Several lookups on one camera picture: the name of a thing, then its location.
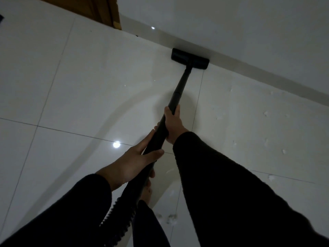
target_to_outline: foot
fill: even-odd
[[[142,191],[140,200],[143,200],[148,205],[150,203],[151,195],[152,195],[151,186],[145,186]]]

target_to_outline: black tube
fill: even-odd
[[[168,107],[172,114],[175,113],[175,109],[182,97],[182,93],[191,73],[192,66],[192,63],[186,66],[184,74],[171,97]],[[143,154],[162,148],[162,145],[168,136],[168,130],[165,122],[166,117],[163,115],[156,132],[154,133]],[[133,180],[128,182],[121,197],[118,198],[116,204],[113,206],[109,217],[100,227],[100,245],[117,245],[118,241],[121,240],[128,230],[128,227],[130,226],[136,212],[138,200],[150,176],[154,163],[155,162],[150,163]]]

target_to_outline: dark pants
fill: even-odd
[[[132,225],[134,247],[170,247],[169,241],[153,211],[142,200],[138,203]]]

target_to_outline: bright light spot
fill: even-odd
[[[114,147],[114,148],[118,148],[120,145],[121,145],[121,144],[120,144],[119,141],[113,143],[113,147]]]

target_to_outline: vacuum cleaner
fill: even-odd
[[[180,79],[168,105],[172,114],[174,114],[176,106],[179,104],[179,100],[182,97],[185,84],[192,68],[207,69],[209,59],[189,54],[176,48],[172,49],[171,59],[186,65],[184,74]],[[168,136],[165,121],[166,117],[163,115],[156,132],[154,133],[143,154],[162,148],[162,145]],[[142,194],[144,186],[147,183],[151,170],[153,169],[154,163],[155,162],[146,166],[133,180],[128,182],[121,197],[118,198],[113,206],[109,216],[105,221],[103,221],[103,224],[100,225],[99,241],[101,246],[117,245],[117,243],[127,232],[137,210],[139,198]]]

